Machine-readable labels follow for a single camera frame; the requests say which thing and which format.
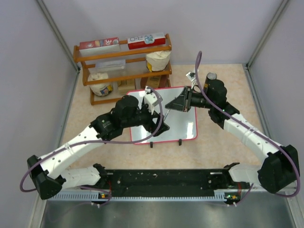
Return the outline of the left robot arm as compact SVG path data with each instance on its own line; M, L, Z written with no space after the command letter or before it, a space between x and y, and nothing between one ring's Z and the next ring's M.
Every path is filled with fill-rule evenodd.
M94 164L81 169L69 169L69 166L91 150L113 143L125 128L143 126L151 137L169 130L163 115L155 111L155 106L161 105L161 101L155 93L146 94L142 102L125 95L111 111L98 116L80 134L54 152L28 158L29 175L40 198L47 200L61 190L73 187L105 187L108 173L104 166Z

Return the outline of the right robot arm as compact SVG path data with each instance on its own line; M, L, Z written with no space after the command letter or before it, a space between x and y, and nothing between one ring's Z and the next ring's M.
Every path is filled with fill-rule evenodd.
M227 89L222 81L208 79L202 93L190 86L166 104L167 109L188 112L192 107L208 109L211 120L223 130L237 137L261 161L261 165L233 163L226 166L222 183L233 188L239 182L258 184L272 194L278 194L293 182L297 187L291 194L300 190L298 153L295 147L282 146L266 137L251 125L226 98Z

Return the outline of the pink framed whiteboard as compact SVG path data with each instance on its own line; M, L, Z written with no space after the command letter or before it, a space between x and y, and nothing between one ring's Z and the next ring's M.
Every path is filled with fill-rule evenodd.
M156 91L162 97L162 108L163 114L165 115L167 110L165 105L176 98L183 90L183 87L169 87L169 88L159 88ZM141 108L141 103L144 97L144 90L130 91L127 95L132 95L136 97L139 101L139 108ZM179 112L170 110L166 120L164 121L170 129L157 137L152 137L148 140L139 142L137 144L150 144L162 143L162 142L173 142L182 140L192 140L197 137L197 117L196 109L191 108L188 112ZM130 128L131 141L141 140L150 135L143 126L137 126Z

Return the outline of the brown cardboard box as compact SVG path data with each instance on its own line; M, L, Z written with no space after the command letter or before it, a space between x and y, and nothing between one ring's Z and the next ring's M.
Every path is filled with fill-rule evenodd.
M146 86L153 88L165 88L169 86L168 75L143 77L140 81L140 87L144 89Z

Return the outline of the black drink can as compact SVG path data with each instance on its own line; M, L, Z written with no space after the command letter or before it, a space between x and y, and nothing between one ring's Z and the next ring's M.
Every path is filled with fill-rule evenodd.
M208 86L210 84L210 81L217 79L217 74L213 72L209 72L206 75L205 84L204 84L204 92L206 93L208 90Z

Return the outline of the white bag middle shelf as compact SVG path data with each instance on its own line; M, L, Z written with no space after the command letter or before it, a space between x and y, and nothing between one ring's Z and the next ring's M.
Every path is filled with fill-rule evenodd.
M146 54L147 68L150 72L163 71L171 56L171 51L157 51Z

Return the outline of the white bag shelf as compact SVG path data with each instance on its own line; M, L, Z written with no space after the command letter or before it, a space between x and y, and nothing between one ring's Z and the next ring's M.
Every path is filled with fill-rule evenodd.
M147 68L150 72L163 71L171 56L171 51L157 51L146 54Z
M106 72L98 72L98 73L92 73L88 77L88 82L95 82L97 80L103 80L108 79L109 76ZM99 84L92 84L89 85L90 89L93 91L93 93L96 96L107 96L113 91L113 87L111 83L99 83Z

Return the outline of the small tan box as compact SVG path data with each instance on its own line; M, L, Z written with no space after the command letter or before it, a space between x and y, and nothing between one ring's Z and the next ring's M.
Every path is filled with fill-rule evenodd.
M129 91L135 90L136 88L134 79L118 81L117 85L118 85L118 93L120 95L125 95Z

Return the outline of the white bag bottom shelf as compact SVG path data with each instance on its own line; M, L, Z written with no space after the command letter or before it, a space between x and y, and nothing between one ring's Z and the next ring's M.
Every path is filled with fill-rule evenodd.
M109 76L106 72L98 72L98 73L92 73L88 77L88 82L95 82L97 80L103 80L108 79ZM92 84L89 85L90 89L93 91L93 93L96 96L107 96L113 91L113 87L111 83L99 83L99 84Z

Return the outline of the red white box right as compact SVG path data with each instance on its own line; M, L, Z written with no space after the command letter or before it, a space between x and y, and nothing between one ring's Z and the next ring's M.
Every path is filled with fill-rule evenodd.
M166 37L163 32L145 34L141 36L130 37L127 39L129 49L146 48L158 45L164 45Z

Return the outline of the wooden three-tier shelf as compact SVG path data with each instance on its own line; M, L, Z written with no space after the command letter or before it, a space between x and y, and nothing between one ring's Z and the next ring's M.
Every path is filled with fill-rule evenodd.
M163 71L150 72L147 68L146 54L157 51L171 51L172 44L169 34L165 34L166 43L164 45L144 47L138 49L129 49L126 40L120 40L120 51L105 53L101 55L94 56L82 56L79 51L79 45L74 47L73 59L76 63L80 63L82 66L82 82L84 86L89 87L90 91L90 103L91 105L101 105L111 102L118 101L122 95L118 93L117 82L121 80L134 79L135 80L135 89L140 89L140 81L143 77L151 76L162 76L168 75L168 82L170 86L170 75L172 74L171 63L168 62L166 68ZM124 70L116 70L106 72L109 76L108 79L97 80L93 82L88 82L88 77L90 74L95 73L94 67L98 62L112 61L124 59L126 61ZM93 91L90 89L89 85L99 84L99 83L111 83L113 87L112 93L107 96L96 96Z

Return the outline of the clear plastic container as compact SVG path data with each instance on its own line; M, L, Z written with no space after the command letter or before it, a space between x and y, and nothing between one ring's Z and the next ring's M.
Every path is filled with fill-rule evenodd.
M116 70L124 70L126 65L126 61L124 59L98 62L95 64L94 72L110 72Z

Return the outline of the red toothpaste box left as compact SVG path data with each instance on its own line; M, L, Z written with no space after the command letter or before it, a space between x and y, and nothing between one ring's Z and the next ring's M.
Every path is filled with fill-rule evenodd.
M82 56L94 56L120 51L119 38L106 38L80 42L79 51Z

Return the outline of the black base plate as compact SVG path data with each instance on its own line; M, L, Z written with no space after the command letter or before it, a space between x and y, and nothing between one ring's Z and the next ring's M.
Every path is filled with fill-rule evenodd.
M113 197L204 197L219 189L247 189L234 182L227 169L107 170L94 189L111 190Z

